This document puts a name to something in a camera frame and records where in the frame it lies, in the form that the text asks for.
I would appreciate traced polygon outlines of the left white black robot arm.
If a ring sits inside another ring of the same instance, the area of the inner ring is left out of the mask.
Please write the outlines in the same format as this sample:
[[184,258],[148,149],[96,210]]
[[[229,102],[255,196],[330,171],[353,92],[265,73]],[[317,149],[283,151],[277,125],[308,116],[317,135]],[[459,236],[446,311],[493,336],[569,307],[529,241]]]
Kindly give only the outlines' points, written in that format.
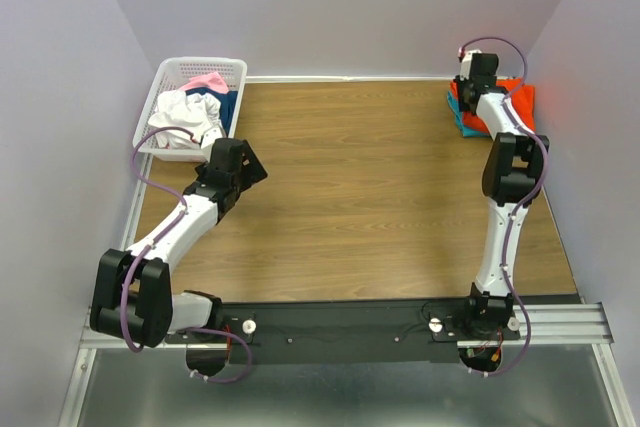
[[201,342],[221,332],[221,300],[197,291],[173,294],[171,274],[241,194],[268,174],[249,142],[234,138],[214,141],[209,160],[196,173],[156,228],[124,250],[107,250],[99,260],[90,328],[124,340],[135,352],[159,345],[174,332],[188,330]]

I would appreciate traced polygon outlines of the teal t shirt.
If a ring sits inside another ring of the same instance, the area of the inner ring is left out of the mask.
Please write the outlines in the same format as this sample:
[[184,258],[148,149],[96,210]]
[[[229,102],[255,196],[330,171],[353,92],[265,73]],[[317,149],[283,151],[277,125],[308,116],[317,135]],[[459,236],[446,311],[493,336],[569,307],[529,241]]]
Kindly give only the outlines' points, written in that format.
[[449,90],[446,94],[447,103],[454,116],[454,122],[464,138],[483,137],[489,138],[490,134],[484,123],[472,117],[469,112],[459,109],[456,94]]

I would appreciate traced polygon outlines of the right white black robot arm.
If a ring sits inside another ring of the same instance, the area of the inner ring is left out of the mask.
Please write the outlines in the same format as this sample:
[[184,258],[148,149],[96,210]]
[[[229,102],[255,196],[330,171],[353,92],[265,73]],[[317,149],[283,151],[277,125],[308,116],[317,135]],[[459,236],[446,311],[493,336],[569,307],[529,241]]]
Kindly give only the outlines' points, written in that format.
[[498,84],[497,55],[461,50],[459,61],[458,104],[484,123],[492,139],[481,182],[489,212],[484,253],[458,321],[467,336],[480,339],[506,328],[513,317],[520,232],[542,189],[549,141],[524,123],[509,92]]

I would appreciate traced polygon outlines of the orange t shirt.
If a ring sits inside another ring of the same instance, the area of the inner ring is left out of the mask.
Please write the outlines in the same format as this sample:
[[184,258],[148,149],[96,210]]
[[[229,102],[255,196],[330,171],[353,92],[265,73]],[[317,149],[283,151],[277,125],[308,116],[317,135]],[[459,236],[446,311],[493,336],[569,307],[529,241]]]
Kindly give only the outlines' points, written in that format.
[[[457,96],[454,81],[451,81],[449,83],[448,91],[449,90],[452,90]],[[516,113],[524,122],[524,124],[531,130],[535,129],[534,98],[535,87],[533,85],[525,84],[518,92],[513,95],[511,100]]]

